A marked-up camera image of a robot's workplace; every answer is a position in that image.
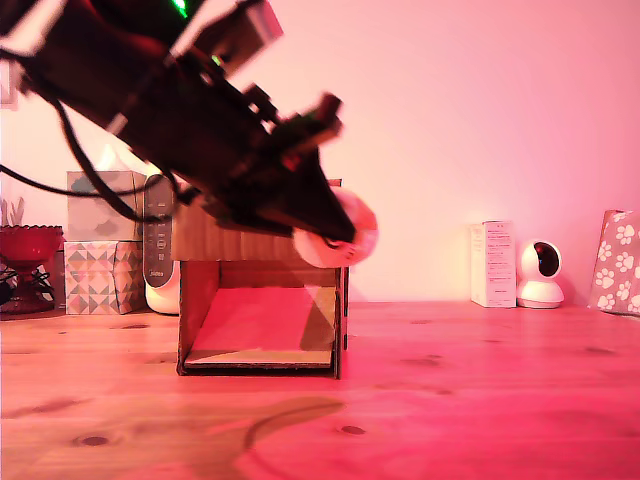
wooden table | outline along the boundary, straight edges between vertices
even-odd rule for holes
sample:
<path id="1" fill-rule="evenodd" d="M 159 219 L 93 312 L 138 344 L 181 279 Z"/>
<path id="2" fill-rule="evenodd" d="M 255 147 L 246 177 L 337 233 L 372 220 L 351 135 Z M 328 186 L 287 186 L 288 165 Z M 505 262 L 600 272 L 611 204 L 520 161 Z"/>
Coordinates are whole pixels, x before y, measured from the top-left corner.
<path id="1" fill-rule="evenodd" d="M 180 377 L 175 317 L 3 321 L 2 478 L 640 478 L 637 320 L 350 313 L 342 380 Z"/>

white speaker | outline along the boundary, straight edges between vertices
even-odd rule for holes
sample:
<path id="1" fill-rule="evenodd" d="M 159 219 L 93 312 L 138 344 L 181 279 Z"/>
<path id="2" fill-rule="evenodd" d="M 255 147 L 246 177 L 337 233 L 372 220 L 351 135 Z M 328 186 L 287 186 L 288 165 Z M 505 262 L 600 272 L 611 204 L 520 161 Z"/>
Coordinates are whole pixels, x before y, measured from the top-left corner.
<path id="1" fill-rule="evenodd" d="M 524 244 L 520 255 L 517 303 L 528 308 L 556 308 L 564 293 L 554 278 L 562 269 L 562 255 L 555 245 L 543 241 Z"/>
<path id="2" fill-rule="evenodd" d="M 160 181 L 144 192 L 144 214 L 162 215 L 171 211 L 175 201 L 171 183 L 162 175 L 147 177 L 146 185 L 157 177 Z M 149 307 L 167 315 L 180 313 L 180 263 L 171 259 L 169 220 L 159 224 L 145 224 L 143 228 L 143 272 L 145 295 Z"/>

white ball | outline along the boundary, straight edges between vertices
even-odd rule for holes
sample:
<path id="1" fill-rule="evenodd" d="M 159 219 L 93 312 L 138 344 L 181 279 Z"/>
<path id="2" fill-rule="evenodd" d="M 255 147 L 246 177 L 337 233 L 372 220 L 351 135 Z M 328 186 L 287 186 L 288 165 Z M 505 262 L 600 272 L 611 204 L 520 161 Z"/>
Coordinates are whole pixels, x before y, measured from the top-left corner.
<path id="1" fill-rule="evenodd" d="M 356 228 L 353 243 L 333 242 L 298 228 L 293 231 L 293 242 L 302 259 L 314 267 L 350 267 L 373 253 L 378 243 L 378 222 L 373 211 L 355 193 L 343 187 L 331 188 Z"/>

black cable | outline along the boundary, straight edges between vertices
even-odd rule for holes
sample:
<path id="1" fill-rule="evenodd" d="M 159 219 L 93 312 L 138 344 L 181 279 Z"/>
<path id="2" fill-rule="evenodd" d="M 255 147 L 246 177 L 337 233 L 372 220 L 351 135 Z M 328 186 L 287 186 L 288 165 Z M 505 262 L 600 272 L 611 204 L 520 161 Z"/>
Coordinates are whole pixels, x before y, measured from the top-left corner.
<path id="1" fill-rule="evenodd" d="M 18 276 L 18 273 L 15 270 L 12 270 L 11 268 L 7 267 L 2 272 L 0 272 L 0 278 L 1 278 L 0 282 L 6 282 L 12 279 L 13 277 L 17 277 L 17 276 Z"/>
<path id="2" fill-rule="evenodd" d="M 48 293 L 49 295 L 53 296 L 53 287 L 49 284 L 49 282 L 45 281 L 50 276 L 51 274 L 49 272 L 42 273 L 40 272 L 40 270 L 35 270 L 31 274 L 31 282 L 29 282 L 29 284 L 40 293 Z"/>
<path id="3" fill-rule="evenodd" d="M 30 187 L 37 188 L 38 190 L 44 190 L 45 192 L 55 193 L 58 195 L 65 195 L 67 197 L 80 197 L 80 198 L 102 198 L 102 195 L 99 193 L 90 193 L 90 192 L 74 192 L 72 190 L 63 190 L 60 188 L 51 187 L 49 185 L 44 185 L 42 183 L 36 182 L 35 180 L 31 180 L 30 178 L 25 177 L 24 175 L 20 175 L 19 173 L 11 170 L 4 165 L 0 165 L 0 173 L 6 173 L 11 178 L 16 179 L 17 181 L 24 183 L 25 185 L 29 185 Z M 133 188 L 131 190 L 120 190 L 113 192 L 119 197 L 126 197 L 128 195 L 135 195 L 137 193 L 144 193 L 152 187 L 156 186 L 160 180 L 162 180 L 162 176 L 149 180 L 147 184 L 142 188 Z"/>
<path id="4" fill-rule="evenodd" d="M 71 121 L 69 120 L 69 117 L 67 115 L 67 112 L 64 109 L 64 106 L 62 105 L 60 100 L 55 95 L 53 95 L 51 93 L 51 91 L 50 91 L 51 89 L 47 85 L 47 82 L 44 79 L 40 78 L 34 71 L 32 71 L 33 70 L 32 67 L 31 67 L 32 59 L 29 58 L 29 57 L 14 53 L 14 52 L 10 52 L 10 51 L 5 50 L 3 48 L 0 48 L 0 59 L 12 60 L 12 61 L 15 61 L 15 62 L 19 63 L 20 65 L 22 65 L 22 67 L 24 68 L 25 72 L 30 77 L 31 85 L 32 86 L 36 86 L 37 87 L 37 92 L 40 94 L 40 96 L 47 103 L 52 105 L 55 108 L 55 110 L 57 111 L 58 116 L 60 117 L 60 121 L 62 123 L 62 128 L 63 128 L 63 132 L 64 132 L 64 135 L 65 135 L 65 139 L 67 140 L 67 145 L 69 145 L 69 148 L 73 152 L 73 155 L 76 158 L 76 161 L 78 162 L 78 164 L 82 168 L 83 172 L 85 173 L 85 175 L 87 176 L 87 178 L 89 179 L 89 181 L 91 182 L 93 187 L 98 192 L 97 194 L 91 194 L 90 196 L 92 196 L 92 197 L 93 196 L 101 197 L 117 213 L 119 213 L 120 215 L 122 215 L 125 218 L 128 218 L 129 220 L 133 220 L 133 221 L 137 221 L 137 222 L 141 222 L 141 223 L 164 223 L 164 222 L 169 221 L 173 217 L 173 214 L 175 213 L 175 211 L 177 210 L 177 208 L 179 206 L 179 202 L 178 201 L 174 202 L 174 205 L 173 205 L 173 208 L 172 208 L 171 212 L 169 214 L 167 214 L 167 215 L 162 215 L 162 216 L 155 216 L 155 215 L 139 216 L 139 215 L 137 215 L 133 211 L 133 209 L 129 205 L 127 205 L 120 198 L 118 193 L 114 192 L 102 180 L 102 178 L 100 178 L 100 175 L 98 175 L 96 170 L 93 168 L 93 164 L 91 163 L 91 160 L 89 160 L 87 155 L 82 150 L 82 147 L 80 146 L 80 143 L 78 142 L 78 139 L 77 139 L 77 137 L 75 135 L 75 131 L 73 129 L 73 126 L 71 125 Z M 6 167 L 2 167 L 2 169 L 7 174 L 9 174 L 9 171 L 8 171 L 9 169 L 7 169 Z M 161 169 L 161 170 L 162 170 L 163 174 L 171 182 L 171 188 L 173 190 L 173 193 L 175 194 L 176 199 L 179 199 L 180 198 L 179 186 L 178 186 L 178 182 L 177 182 L 175 176 L 173 175 L 173 173 L 171 173 L 170 171 L 168 171 L 166 169 Z M 59 194 L 63 194 L 63 195 L 68 195 L 69 194 L 69 192 L 67 192 L 65 190 L 54 189 L 53 187 L 47 187 L 46 185 L 42 185 L 42 184 L 39 184 L 38 182 L 34 182 L 33 180 L 29 180 L 26 177 L 23 177 L 22 175 L 18 175 L 16 172 L 11 171 L 11 173 L 12 174 L 16 174 L 16 176 L 21 177 L 20 181 L 26 180 L 26 181 L 29 182 L 28 184 L 30 184 L 31 186 L 34 186 L 36 188 L 41 188 L 41 189 L 43 189 L 45 191 L 49 191 L 51 193 L 59 193 Z"/>

white camera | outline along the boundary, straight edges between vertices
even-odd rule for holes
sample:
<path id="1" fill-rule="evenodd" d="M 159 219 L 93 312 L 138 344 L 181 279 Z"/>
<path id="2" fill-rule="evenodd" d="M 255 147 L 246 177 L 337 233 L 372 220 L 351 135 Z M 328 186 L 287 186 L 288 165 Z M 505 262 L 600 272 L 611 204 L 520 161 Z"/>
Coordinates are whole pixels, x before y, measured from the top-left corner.
<path id="1" fill-rule="evenodd" d="M 562 255 L 552 243 L 533 240 L 524 244 L 520 254 L 520 284 L 517 303 L 528 308 L 556 308 L 564 293 L 554 281 L 562 269 Z"/>

